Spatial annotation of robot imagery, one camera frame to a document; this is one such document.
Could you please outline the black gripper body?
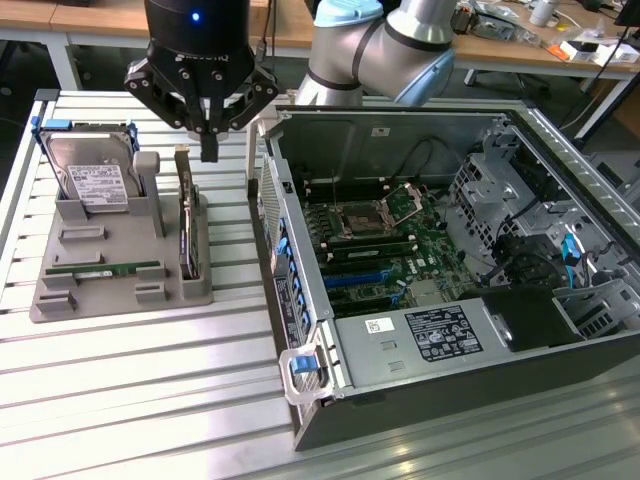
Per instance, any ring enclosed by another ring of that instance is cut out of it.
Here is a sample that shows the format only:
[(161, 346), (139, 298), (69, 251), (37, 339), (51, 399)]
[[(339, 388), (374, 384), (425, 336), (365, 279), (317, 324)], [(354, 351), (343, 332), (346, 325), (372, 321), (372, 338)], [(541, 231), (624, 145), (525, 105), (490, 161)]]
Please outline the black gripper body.
[(146, 1), (144, 8), (147, 60), (168, 86), (182, 90), (179, 70), (185, 67), (201, 97), (217, 78), (230, 95), (253, 73), (248, 1)]

